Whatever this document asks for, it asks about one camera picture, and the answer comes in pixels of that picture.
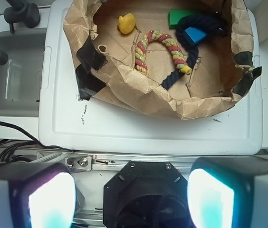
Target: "cyan light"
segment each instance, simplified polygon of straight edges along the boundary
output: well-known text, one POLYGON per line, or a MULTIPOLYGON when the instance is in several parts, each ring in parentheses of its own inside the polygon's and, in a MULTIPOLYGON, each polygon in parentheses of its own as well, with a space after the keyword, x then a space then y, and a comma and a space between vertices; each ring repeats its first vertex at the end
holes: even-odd
POLYGON ((234 190, 203 169, 188 179, 189 211, 197 228, 231 228, 234 190))
POLYGON ((76 188, 66 172, 54 176, 29 196, 32 228, 68 228, 74 217, 76 188))

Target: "crumpled paper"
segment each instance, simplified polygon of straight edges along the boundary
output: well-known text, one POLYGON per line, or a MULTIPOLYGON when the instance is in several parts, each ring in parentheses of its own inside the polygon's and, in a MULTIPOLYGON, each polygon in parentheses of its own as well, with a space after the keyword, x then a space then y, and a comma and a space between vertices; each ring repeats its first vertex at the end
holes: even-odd
POLYGON ((232 59, 239 52, 253 52, 252 28, 243 0, 74 0, 63 29, 75 69, 80 65, 76 53, 90 30, 94 46, 107 59, 100 70, 91 70, 106 83, 94 97, 149 116, 187 120, 224 112, 242 98, 232 93, 232 88, 243 71, 253 68, 238 66, 232 59), (218 11, 228 22, 229 35, 199 44, 199 59, 191 76, 184 76, 167 91, 160 84, 175 69, 166 47, 160 43, 148 46, 149 76, 135 70, 134 47, 150 30, 165 31, 176 39, 175 31, 168 27, 168 11, 173 9, 218 11), (117 30, 117 20, 129 12, 136 17, 136 28, 123 35, 117 30))

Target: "multicolored rope toy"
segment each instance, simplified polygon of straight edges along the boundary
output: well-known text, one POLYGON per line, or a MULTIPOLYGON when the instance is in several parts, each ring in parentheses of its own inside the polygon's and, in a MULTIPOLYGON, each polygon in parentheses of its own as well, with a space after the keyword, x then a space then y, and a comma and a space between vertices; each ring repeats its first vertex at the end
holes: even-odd
POLYGON ((184 59, 182 50, 180 49, 178 43, 172 39, 169 34, 158 30, 146 33, 137 43, 135 48, 135 63, 137 70, 145 75, 148 75, 148 67, 145 64, 145 54, 148 44, 156 40, 166 45, 168 50, 171 52, 176 68, 179 69, 180 72, 187 75, 191 74, 192 69, 188 66, 186 60, 184 59))

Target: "gray sink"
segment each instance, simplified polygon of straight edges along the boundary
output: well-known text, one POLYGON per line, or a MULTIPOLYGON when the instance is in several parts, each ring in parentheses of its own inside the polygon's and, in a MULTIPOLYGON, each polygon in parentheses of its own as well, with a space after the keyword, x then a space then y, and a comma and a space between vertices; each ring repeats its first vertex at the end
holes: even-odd
POLYGON ((0 116, 38 117, 46 28, 0 32, 0 116))

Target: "navy blue rope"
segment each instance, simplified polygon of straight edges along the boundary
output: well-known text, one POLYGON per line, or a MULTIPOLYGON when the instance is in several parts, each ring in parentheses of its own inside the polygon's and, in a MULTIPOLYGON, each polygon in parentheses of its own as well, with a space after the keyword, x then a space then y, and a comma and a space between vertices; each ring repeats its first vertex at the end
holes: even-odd
MULTIPOLYGON (((190 15, 180 19, 176 26, 176 38, 183 48, 188 52, 187 63, 192 69, 199 57, 199 49, 197 45, 191 46, 183 37, 183 32, 189 27, 195 27, 207 33, 208 35, 217 35, 221 37, 227 36, 225 29, 227 22, 219 18, 217 15, 190 15)), ((162 86, 168 90, 177 80, 183 76, 178 70, 173 71, 162 82, 162 86)))

